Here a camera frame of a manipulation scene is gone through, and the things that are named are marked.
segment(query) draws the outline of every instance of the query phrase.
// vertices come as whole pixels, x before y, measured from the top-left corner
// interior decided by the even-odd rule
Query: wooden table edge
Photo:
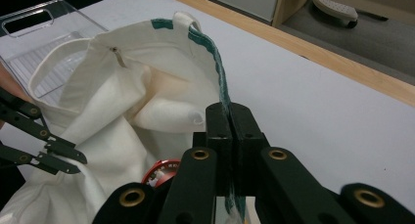
[[[176,0],[230,23],[323,67],[415,107],[415,86],[301,40],[208,0]]]

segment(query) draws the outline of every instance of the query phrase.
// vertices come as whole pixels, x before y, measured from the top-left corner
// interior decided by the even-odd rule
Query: caster wheel
[[[349,22],[346,27],[352,29],[355,26],[357,26],[357,21],[355,21],[355,22]]]

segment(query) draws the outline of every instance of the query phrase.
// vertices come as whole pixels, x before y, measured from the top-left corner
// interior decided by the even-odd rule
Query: canvas bag
[[[70,54],[87,50],[59,103],[35,97],[42,79]],[[189,14],[138,22],[54,49],[29,92],[51,131],[75,143],[87,164],[51,175],[35,170],[0,213],[0,223],[91,223],[118,187],[140,182],[159,159],[181,158],[205,108],[229,97],[220,56]]]

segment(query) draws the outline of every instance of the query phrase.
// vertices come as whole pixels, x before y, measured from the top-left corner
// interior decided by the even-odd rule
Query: human hand
[[[30,102],[30,98],[26,95],[20,84],[15,78],[6,70],[6,68],[0,63],[0,87],[5,89],[12,95],[19,97],[25,101]],[[0,121],[0,128],[4,125],[3,121]]]

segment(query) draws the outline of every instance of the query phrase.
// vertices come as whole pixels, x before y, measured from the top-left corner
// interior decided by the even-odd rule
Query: white fabric
[[[116,188],[140,182],[156,160],[180,158],[191,147],[192,132],[205,130],[205,108],[219,101],[219,77],[213,55],[188,38],[190,25],[200,29],[193,17],[176,13],[173,29],[139,22],[48,55],[29,82],[30,94],[51,131],[74,142],[88,163],[69,160],[81,170],[75,175],[35,170],[0,223],[90,223]],[[54,66],[85,49],[60,102],[36,99]]]

